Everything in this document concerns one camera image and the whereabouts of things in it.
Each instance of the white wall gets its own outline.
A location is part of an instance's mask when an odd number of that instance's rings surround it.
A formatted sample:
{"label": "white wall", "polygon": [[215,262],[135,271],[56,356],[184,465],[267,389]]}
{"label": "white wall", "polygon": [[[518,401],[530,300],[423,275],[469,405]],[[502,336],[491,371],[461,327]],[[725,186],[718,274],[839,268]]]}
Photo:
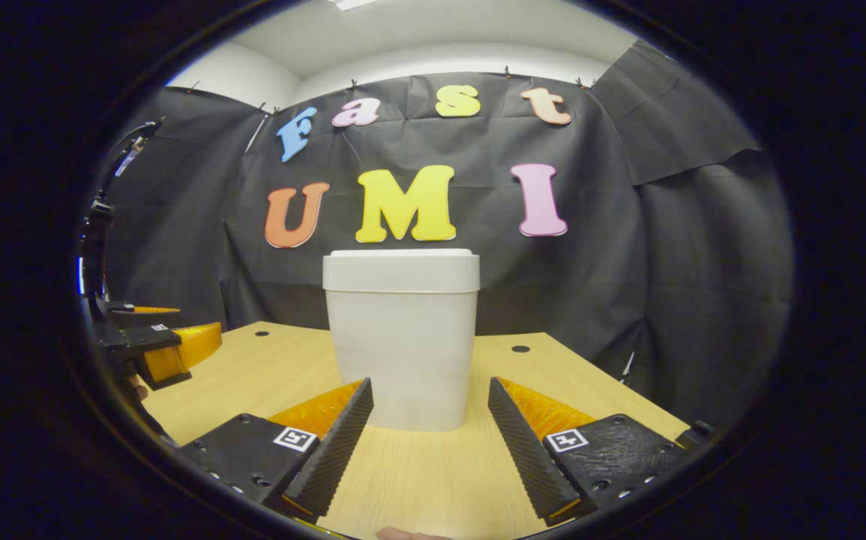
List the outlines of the white wall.
{"label": "white wall", "polygon": [[553,51],[524,45],[500,43],[450,43],[426,45],[347,62],[299,83],[289,105],[306,99],[349,88],[350,79],[357,83],[370,83],[428,73],[456,71],[483,71],[501,73],[505,66],[509,72],[536,75],[572,83],[577,77],[583,83],[600,78],[609,64],[596,59],[580,57],[569,52]]}
{"label": "white wall", "polygon": [[193,85],[197,90],[231,97],[256,107],[266,102],[263,109],[272,110],[274,106],[292,105],[299,78],[274,59],[227,41],[197,59],[166,84],[184,89]]}

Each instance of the white lid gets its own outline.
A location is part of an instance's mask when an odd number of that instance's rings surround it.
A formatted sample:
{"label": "white lid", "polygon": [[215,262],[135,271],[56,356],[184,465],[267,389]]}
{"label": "white lid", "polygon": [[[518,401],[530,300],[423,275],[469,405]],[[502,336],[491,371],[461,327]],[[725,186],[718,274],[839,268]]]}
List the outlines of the white lid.
{"label": "white lid", "polygon": [[456,293],[480,290],[480,256],[463,249],[335,250],[322,258],[322,288]]}

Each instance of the white container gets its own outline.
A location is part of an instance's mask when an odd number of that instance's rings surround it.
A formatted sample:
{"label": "white container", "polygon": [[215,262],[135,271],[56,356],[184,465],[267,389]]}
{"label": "white container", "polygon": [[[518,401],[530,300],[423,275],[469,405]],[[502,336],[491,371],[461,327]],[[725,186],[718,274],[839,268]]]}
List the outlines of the white container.
{"label": "white container", "polygon": [[370,377],[370,424],[449,431],[466,416],[480,257],[463,249],[335,250],[322,261],[344,383]]}

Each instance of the white ceiling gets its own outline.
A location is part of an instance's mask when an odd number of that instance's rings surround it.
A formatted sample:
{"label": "white ceiling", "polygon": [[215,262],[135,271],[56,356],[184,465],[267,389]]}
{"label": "white ceiling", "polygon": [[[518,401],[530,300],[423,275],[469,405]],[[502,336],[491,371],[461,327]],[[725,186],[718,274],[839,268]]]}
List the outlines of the white ceiling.
{"label": "white ceiling", "polygon": [[531,45],[611,65],[635,40],[566,0],[378,0],[350,11],[308,0],[233,41],[305,79],[352,59],[461,42]]}

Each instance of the black fabric backdrop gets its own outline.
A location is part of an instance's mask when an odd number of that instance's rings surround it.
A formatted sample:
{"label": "black fabric backdrop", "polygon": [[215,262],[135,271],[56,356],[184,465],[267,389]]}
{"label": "black fabric backdrop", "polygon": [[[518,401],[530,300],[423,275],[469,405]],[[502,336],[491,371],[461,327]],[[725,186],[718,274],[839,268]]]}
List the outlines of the black fabric backdrop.
{"label": "black fabric backdrop", "polygon": [[[436,90],[446,85],[474,86],[481,111],[439,117]],[[536,86],[563,96],[573,122],[536,117],[519,96]],[[376,122],[332,126],[343,104],[364,97],[382,102]],[[309,143],[281,163],[276,131],[308,106],[318,112]],[[593,88],[518,75],[405,76],[265,121],[245,103],[165,88],[132,124],[159,116],[166,123],[110,191],[115,298],[182,308],[188,324],[325,329],[324,255],[468,248],[481,256],[478,335],[549,332],[615,377],[635,352],[629,385],[687,422],[735,417],[772,362],[793,276],[778,179],[730,108],[642,42]],[[527,163],[556,168],[565,235],[519,233],[522,192],[509,167]],[[456,171],[457,237],[357,243],[358,175],[388,169],[405,191],[434,164]],[[313,236],[272,248],[269,192],[312,182],[330,184]],[[291,201],[286,228],[298,225],[303,201]]]}

